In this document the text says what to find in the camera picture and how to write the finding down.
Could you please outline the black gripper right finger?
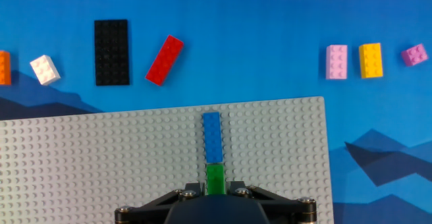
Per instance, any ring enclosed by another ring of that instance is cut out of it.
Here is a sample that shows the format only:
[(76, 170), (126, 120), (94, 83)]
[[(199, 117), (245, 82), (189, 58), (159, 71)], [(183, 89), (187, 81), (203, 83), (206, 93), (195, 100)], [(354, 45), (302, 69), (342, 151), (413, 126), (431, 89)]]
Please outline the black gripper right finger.
[(311, 197), (295, 200), (280, 196), (258, 186), (247, 186), (243, 181), (226, 183), (228, 196), (245, 198), (241, 204), (256, 223), (317, 223), (317, 202)]

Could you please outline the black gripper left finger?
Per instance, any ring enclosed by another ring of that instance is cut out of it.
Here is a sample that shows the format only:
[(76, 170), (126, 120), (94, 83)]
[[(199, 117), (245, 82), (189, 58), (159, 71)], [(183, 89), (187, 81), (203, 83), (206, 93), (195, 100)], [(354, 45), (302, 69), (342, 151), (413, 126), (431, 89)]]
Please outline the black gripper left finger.
[(205, 195), (205, 183), (188, 183), (140, 207), (121, 206), (114, 211), (115, 224), (164, 223), (173, 207)]

